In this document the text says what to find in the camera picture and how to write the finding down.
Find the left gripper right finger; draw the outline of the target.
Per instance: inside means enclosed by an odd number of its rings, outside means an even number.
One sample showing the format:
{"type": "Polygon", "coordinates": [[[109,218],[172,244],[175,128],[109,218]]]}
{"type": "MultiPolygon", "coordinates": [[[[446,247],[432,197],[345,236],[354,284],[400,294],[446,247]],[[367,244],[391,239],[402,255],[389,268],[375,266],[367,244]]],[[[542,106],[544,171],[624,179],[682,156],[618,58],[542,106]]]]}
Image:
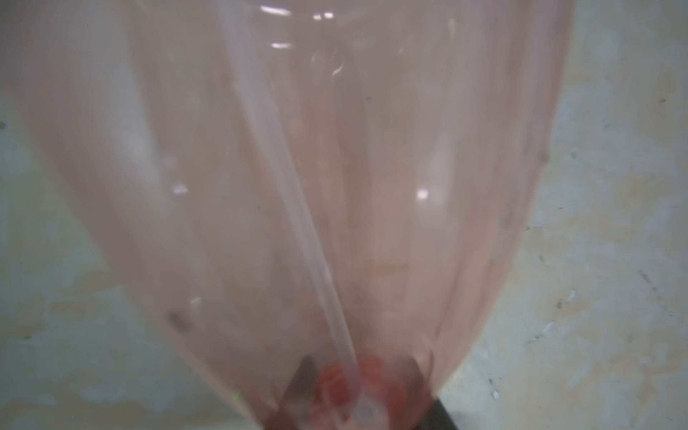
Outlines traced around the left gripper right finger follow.
{"type": "Polygon", "coordinates": [[[403,429],[458,430],[449,412],[426,383],[419,364],[410,356],[402,359],[402,373],[407,390],[403,429]]]}

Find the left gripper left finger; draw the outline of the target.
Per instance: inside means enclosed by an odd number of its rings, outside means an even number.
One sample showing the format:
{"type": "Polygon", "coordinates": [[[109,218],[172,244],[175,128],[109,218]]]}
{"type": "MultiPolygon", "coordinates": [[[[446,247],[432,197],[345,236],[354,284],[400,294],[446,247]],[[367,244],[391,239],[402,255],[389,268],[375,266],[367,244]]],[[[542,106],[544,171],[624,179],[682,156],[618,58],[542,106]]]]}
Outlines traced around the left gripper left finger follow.
{"type": "Polygon", "coordinates": [[[318,383],[318,369],[315,359],[307,355],[301,359],[287,389],[279,400],[277,410],[265,420],[265,430],[302,429],[310,420],[310,408],[318,383]]]}

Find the pink spray bottle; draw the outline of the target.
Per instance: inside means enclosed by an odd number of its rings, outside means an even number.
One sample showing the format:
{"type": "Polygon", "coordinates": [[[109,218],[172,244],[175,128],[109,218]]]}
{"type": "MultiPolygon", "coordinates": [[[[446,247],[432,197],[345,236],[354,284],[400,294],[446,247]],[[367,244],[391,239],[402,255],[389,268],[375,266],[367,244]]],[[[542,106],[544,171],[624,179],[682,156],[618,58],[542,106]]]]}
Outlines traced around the pink spray bottle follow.
{"type": "Polygon", "coordinates": [[[505,282],[570,1],[5,1],[1,87],[137,306],[263,428],[403,429],[505,282]]]}

